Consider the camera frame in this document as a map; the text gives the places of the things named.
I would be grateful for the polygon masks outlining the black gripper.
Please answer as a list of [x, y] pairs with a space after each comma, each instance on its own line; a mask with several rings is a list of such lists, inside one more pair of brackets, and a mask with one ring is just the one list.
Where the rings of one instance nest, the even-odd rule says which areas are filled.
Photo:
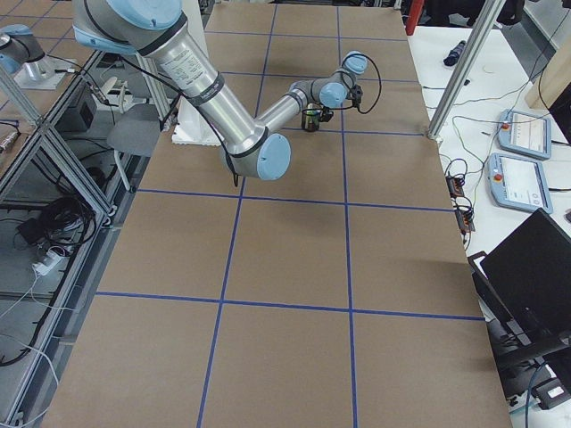
[[319, 108], [319, 123], [329, 122], [334, 117], [334, 115], [335, 113], [332, 109], [321, 106]]

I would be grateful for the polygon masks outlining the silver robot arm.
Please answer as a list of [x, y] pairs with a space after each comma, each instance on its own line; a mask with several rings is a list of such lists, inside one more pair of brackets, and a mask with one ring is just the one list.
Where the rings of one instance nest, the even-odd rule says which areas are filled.
[[24, 24], [1, 28], [1, 65], [10, 74], [26, 63], [35, 63], [46, 56], [31, 29]]
[[188, 30], [179, 1], [75, 1], [76, 40], [114, 54], [155, 60], [222, 137], [220, 157], [235, 177], [277, 180], [288, 170], [291, 147], [278, 130], [311, 103], [326, 110], [357, 102], [357, 79], [370, 62], [349, 52], [328, 78], [296, 81], [277, 102], [254, 118], [226, 85]]

